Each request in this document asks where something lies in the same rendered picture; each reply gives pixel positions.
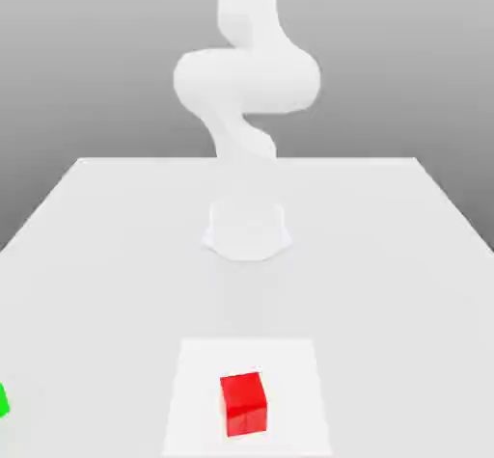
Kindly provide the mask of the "small red cube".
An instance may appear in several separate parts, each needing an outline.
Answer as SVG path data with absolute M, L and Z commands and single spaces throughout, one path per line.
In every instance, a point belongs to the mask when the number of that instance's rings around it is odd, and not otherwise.
M 268 404 L 261 375 L 255 371 L 223 376 L 220 385 L 227 436 L 265 432 Z

